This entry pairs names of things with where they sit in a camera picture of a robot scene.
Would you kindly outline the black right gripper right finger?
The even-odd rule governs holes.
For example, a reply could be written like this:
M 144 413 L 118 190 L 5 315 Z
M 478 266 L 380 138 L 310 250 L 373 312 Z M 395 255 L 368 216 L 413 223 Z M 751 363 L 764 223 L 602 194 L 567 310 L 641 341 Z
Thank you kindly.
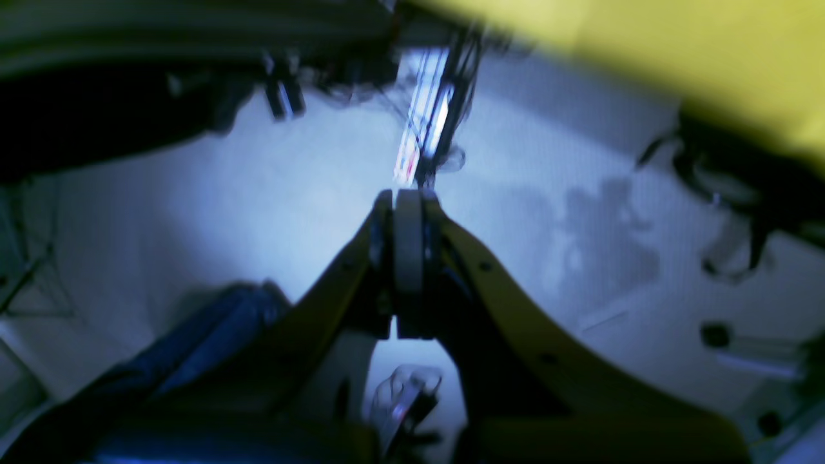
M 460 463 L 748 463 L 736 427 L 554 323 L 433 191 L 394 202 L 398 335 L 441 344 L 468 425 Z

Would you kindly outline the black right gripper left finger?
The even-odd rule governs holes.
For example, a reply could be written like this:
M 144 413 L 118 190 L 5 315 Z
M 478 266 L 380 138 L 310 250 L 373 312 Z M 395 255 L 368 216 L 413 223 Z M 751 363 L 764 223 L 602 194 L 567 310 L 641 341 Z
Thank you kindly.
M 354 238 L 294 309 L 218 367 L 130 414 L 99 463 L 378 463 L 359 417 L 391 269 L 394 194 L 381 191 Z

